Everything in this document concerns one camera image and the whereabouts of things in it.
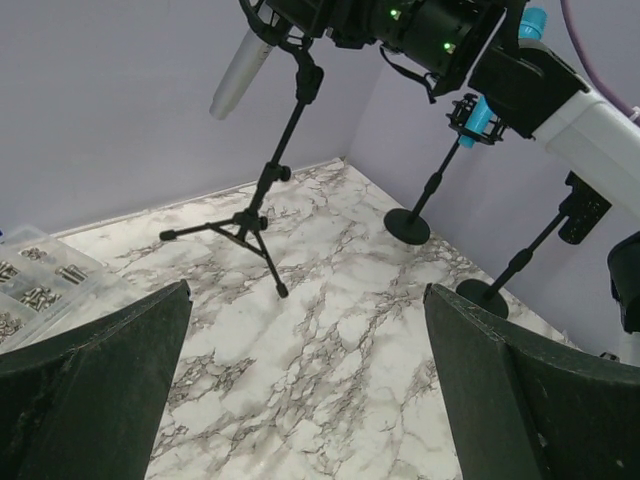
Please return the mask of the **black tripod microphone stand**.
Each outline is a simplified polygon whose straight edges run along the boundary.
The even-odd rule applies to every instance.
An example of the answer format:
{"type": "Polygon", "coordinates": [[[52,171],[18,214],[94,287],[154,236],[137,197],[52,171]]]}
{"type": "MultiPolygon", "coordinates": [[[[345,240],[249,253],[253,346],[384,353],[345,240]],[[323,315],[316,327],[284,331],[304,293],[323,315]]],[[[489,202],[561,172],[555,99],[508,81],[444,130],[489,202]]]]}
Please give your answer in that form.
{"type": "Polygon", "coordinates": [[[281,158],[305,108],[317,98],[324,80],[324,70],[315,63],[310,54],[313,45],[312,37],[306,36],[304,33],[300,37],[293,36],[291,30],[295,26],[274,12],[266,1],[256,3],[242,1],[240,6],[246,16],[249,30],[271,45],[273,49],[279,48],[294,58],[297,64],[294,110],[271,159],[265,164],[257,180],[251,202],[244,210],[234,213],[231,218],[226,220],[208,222],[180,230],[165,230],[159,234],[159,239],[168,242],[205,230],[222,235],[264,259],[275,281],[278,295],[285,298],[289,295],[288,289],[281,280],[262,238],[262,232],[268,227],[268,219],[260,214],[260,208],[275,182],[287,182],[292,177],[291,168],[283,165],[281,158]]]}

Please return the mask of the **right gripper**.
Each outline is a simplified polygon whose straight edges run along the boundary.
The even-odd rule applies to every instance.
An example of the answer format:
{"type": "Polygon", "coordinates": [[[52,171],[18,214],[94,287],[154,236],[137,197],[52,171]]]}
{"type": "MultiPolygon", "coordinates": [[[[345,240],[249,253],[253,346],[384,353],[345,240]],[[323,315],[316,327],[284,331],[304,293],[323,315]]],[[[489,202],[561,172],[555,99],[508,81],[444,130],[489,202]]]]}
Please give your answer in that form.
{"type": "Polygon", "coordinates": [[[320,38],[326,30],[333,0],[267,0],[267,5],[306,36],[320,38]]]}

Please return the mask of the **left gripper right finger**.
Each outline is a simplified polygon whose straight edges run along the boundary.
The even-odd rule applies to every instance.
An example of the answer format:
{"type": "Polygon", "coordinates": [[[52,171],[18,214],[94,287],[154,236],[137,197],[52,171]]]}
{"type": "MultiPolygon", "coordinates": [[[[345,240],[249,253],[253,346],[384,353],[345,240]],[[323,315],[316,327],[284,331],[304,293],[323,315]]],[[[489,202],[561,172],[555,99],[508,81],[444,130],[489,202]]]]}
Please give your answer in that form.
{"type": "Polygon", "coordinates": [[[463,478],[638,478],[638,368],[503,320],[439,284],[423,304],[463,478]]]}

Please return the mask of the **blue microphone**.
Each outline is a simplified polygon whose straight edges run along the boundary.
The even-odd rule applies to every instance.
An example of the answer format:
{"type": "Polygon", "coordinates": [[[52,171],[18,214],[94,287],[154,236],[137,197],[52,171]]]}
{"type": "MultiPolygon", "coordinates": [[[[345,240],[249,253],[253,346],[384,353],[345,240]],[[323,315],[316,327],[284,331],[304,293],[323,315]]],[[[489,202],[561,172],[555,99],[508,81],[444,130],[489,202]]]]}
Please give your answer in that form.
{"type": "MultiPolygon", "coordinates": [[[[544,8],[529,7],[524,10],[519,26],[521,39],[541,40],[546,28],[548,14],[544,8]]],[[[481,97],[475,104],[464,126],[465,132],[471,136],[461,135],[458,144],[471,149],[476,143],[494,145],[502,140],[507,125],[490,109],[485,97],[481,97]]]]}

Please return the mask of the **silver microphone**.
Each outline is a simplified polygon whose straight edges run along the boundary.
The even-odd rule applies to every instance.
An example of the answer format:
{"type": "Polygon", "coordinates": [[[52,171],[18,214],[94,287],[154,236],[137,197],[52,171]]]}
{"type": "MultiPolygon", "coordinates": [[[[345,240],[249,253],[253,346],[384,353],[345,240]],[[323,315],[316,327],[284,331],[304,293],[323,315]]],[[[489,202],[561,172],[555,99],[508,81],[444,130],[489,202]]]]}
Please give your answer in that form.
{"type": "Polygon", "coordinates": [[[238,105],[273,47],[249,30],[236,51],[209,108],[216,120],[224,120],[238,105]]]}

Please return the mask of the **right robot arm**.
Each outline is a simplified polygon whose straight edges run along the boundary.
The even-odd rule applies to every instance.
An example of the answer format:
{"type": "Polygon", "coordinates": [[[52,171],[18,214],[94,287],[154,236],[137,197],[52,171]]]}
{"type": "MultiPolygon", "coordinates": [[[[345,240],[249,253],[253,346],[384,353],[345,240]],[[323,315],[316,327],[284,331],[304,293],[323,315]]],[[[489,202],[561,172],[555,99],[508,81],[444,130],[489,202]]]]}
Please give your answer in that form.
{"type": "Polygon", "coordinates": [[[308,37],[380,42],[422,66],[434,96],[468,85],[521,137],[567,160],[570,196],[551,229],[579,244],[615,205],[639,208],[639,123],[542,41],[522,1],[274,1],[308,37]]]}

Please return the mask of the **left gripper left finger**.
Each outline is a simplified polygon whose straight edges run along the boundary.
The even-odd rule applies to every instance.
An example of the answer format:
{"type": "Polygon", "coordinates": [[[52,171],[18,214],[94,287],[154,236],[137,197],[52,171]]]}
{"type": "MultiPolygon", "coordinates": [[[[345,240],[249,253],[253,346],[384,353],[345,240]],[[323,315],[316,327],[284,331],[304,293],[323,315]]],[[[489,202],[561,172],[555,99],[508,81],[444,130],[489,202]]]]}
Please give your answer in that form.
{"type": "Polygon", "coordinates": [[[142,479],[186,338],[184,280],[1,357],[4,479],[142,479]]]}

